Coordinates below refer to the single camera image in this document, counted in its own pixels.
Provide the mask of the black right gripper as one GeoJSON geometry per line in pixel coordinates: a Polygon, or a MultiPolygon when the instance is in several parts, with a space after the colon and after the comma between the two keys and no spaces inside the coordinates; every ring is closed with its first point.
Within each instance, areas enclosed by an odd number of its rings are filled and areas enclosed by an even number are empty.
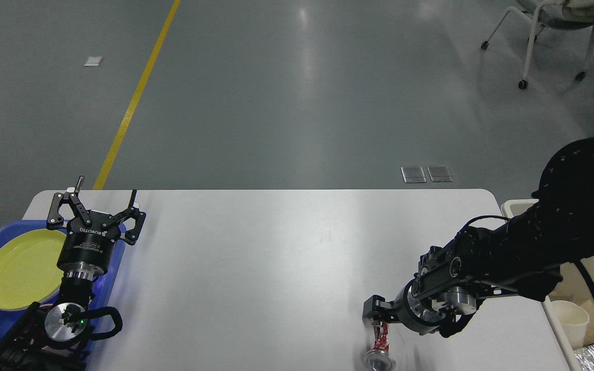
{"type": "Polygon", "coordinates": [[[368,320],[373,326],[379,326],[381,323],[392,324],[396,319],[403,326],[419,335],[439,331],[446,316],[427,309],[420,300],[413,296],[414,283],[413,280],[408,282],[392,301],[387,301],[377,294],[370,296],[363,305],[363,319],[368,320]]]}

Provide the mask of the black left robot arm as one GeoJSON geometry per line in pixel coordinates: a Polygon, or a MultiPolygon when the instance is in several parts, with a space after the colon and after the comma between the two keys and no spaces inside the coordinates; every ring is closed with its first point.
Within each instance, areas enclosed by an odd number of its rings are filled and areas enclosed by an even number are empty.
{"type": "Polygon", "coordinates": [[[90,343],[108,340],[123,329],[113,306],[95,305],[94,286],[106,277],[116,246],[136,244],[146,213],[130,192],[117,214],[86,209],[79,199],[84,177],[57,192],[46,219],[47,230],[64,235],[57,257],[63,273],[51,305],[33,301],[0,340],[0,370],[84,370],[90,343]]]}

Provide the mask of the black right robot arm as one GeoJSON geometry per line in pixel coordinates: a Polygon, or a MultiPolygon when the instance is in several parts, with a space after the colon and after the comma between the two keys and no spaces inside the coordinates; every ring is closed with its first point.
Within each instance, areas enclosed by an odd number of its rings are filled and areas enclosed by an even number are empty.
{"type": "Polygon", "coordinates": [[[461,332],[489,298],[544,301],[572,263],[594,300],[582,260],[594,256],[594,137],[559,150],[542,171],[535,204],[502,217],[495,230],[466,222],[445,246],[420,256],[417,272],[393,300],[375,294],[361,316],[380,334],[400,323],[420,335],[461,332]]]}

